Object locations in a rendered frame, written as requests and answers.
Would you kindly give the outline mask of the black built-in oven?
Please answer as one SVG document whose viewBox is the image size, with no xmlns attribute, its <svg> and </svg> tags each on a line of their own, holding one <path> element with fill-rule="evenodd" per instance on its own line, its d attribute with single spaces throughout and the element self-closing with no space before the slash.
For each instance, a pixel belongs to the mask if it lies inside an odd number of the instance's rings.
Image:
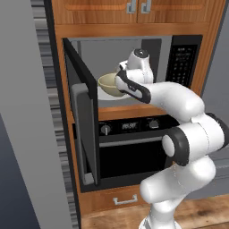
<svg viewBox="0 0 229 229">
<path fill-rule="evenodd" d="M 159 127 L 156 129 L 150 129 L 148 124 L 151 120 L 157 120 Z M 111 131 L 107 135 L 101 132 L 101 127 L 105 124 L 111 127 Z M 98 123 L 99 143 L 163 137 L 170 128 L 176 127 L 178 125 L 178 121 L 176 121 L 172 116 L 168 114 L 100 121 Z M 72 126 L 72 128 L 75 139 L 75 149 L 78 155 L 75 124 Z M 82 179 L 80 162 L 78 163 L 78 166 L 79 181 L 81 185 Z"/>
</svg>

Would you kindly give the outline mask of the dark grey microwave door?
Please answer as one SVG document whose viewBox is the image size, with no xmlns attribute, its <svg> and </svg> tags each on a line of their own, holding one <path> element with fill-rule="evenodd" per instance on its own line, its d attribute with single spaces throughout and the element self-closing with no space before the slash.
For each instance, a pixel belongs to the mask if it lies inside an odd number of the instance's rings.
<svg viewBox="0 0 229 229">
<path fill-rule="evenodd" d="M 98 85 L 71 41 L 63 43 L 81 179 L 84 185 L 99 185 Z"/>
</svg>

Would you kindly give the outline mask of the wooden tall cabinet frame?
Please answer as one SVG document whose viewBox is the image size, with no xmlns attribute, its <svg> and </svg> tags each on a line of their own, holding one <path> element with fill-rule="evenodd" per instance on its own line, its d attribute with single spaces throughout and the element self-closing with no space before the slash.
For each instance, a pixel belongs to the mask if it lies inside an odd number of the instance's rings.
<svg viewBox="0 0 229 229">
<path fill-rule="evenodd" d="M 79 195 L 81 191 L 79 181 L 79 156 L 75 149 L 75 139 L 72 126 L 75 120 L 72 113 L 70 89 L 66 74 L 64 38 L 109 38 L 109 37 L 143 37 L 143 36 L 170 36 L 170 35 L 201 35 L 202 41 L 199 56 L 191 85 L 188 89 L 196 93 L 201 99 L 204 84 L 207 79 L 207 71 L 210 58 L 213 53 L 216 35 L 218 33 L 224 9 L 228 0 L 218 6 L 210 17 L 209 23 L 119 23 L 119 24 L 73 24 L 57 25 L 52 8 L 51 0 L 44 0 L 47 16 L 47 27 L 51 44 L 55 77 L 58 96 L 61 106 L 61 114 L 64 124 L 64 137 L 66 140 L 67 154 L 69 159 L 73 197 L 80 224 L 84 224 L 90 214 L 83 215 L 80 210 Z M 106 120 L 119 120 L 156 115 L 169 115 L 164 109 L 139 101 L 131 106 L 98 106 L 98 122 Z M 141 221 L 148 215 L 150 205 L 145 204 L 108 209 L 114 211 L 113 225 L 118 229 L 139 229 Z"/>
</svg>

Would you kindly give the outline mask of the grey fridge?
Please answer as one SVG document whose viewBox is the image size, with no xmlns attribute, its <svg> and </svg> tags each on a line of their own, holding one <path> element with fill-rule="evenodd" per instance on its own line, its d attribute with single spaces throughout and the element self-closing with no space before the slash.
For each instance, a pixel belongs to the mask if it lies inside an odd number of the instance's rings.
<svg viewBox="0 0 229 229">
<path fill-rule="evenodd" d="M 0 0 L 0 229 L 79 229 L 30 0 Z"/>
</svg>

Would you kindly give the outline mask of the black and steel microwave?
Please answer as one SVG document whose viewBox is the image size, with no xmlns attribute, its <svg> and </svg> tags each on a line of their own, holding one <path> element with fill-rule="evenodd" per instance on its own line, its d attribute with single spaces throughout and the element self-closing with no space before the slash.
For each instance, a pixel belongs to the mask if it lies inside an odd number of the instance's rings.
<svg viewBox="0 0 229 229">
<path fill-rule="evenodd" d="M 170 35 L 143 37 L 68 38 L 81 60 L 98 84 L 98 79 L 116 72 L 120 62 L 131 51 L 142 48 L 149 54 L 150 68 L 155 82 L 171 81 L 191 85 L 201 46 L 201 35 Z M 137 105 L 134 98 L 99 100 L 99 107 Z"/>
</svg>

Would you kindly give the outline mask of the black oven door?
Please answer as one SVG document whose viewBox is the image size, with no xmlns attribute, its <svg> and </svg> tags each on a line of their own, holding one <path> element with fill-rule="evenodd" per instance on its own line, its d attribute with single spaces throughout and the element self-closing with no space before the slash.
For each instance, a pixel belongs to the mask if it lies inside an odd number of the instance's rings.
<svg viewBox="0 0 229 229">
<path fill-rule="evenodd" d="M 81 191 L 102 191 L 140 184 L 140 182 L 172 165 L 173 159 L 163 150 L 161 137 L 152 141 L 100 148 L 87 161 L 87 174 L 92 177 Z"/>
</svg>

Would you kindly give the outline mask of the pale yellow-green bowl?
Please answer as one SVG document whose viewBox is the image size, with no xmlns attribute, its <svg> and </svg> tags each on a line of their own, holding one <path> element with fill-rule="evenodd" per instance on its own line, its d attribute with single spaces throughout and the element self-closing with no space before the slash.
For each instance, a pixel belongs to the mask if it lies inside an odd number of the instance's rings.
<svg viewBox="0 0 229 229">
<path fill-rule="evenodd" d="M 103 76 L 101 76 L 98 79 L 98 86 L 105 91 L 106 94 L 113 96 L 113 97 L 122 97 L 123 93 L 120 92 L 116 85 L 115 85 L 115 76 L 116 73 L 108 73 Z"/>
</svg>

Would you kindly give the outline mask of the grey cupboard run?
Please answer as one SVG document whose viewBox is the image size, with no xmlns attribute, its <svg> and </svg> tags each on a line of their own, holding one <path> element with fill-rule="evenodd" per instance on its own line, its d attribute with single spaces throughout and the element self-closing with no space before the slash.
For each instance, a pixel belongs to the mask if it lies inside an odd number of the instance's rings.
<svg viewBox="0 0 229 229">
<path fill-rule="evenodd" d="M 209 155 L 216 166 L 216 176 L 204 188 L 194 191 L 187 199 L 204 199 L 229 193 L 229 146 Z"/>
</svg>

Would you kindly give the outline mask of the wooden cupboard door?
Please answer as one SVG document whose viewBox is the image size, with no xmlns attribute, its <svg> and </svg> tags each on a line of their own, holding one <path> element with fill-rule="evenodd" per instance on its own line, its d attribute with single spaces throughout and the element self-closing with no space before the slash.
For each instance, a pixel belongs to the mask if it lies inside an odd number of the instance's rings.
<svg viewBox="0 0 229 229">
<path fill-rule="evenodd" d="M 213 11 L 225 0 L 151 0 L 150 13 L 141 12 L 137 23 L 209 23 Z"/>
<path fill-rule="evenodd" d="M 136 12 L 128 14 L 130 0 L 51 0 L 55 24 L 119 24 L 135 23 Z"/>
</svg>

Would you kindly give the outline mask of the wooden drawer front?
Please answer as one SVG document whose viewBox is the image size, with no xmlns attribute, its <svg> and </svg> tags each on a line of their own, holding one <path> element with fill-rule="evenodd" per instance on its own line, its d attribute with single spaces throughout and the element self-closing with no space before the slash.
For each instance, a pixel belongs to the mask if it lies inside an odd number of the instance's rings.
<svg viewBox="0 0 229 229">
<path fill-rule="evenodd" d="M 137 194 L 138 202 L 118 206 L 113 202 L 113 198 L 118 198 L 119 201 L 132 199 L 133 194 Z M 108 209 L 126 208 L 145 204 L 145 201 L 140 196 L 139 185 L 81 193 L 79 195 L 79 202 L 83 215 Z"/>
</svg>

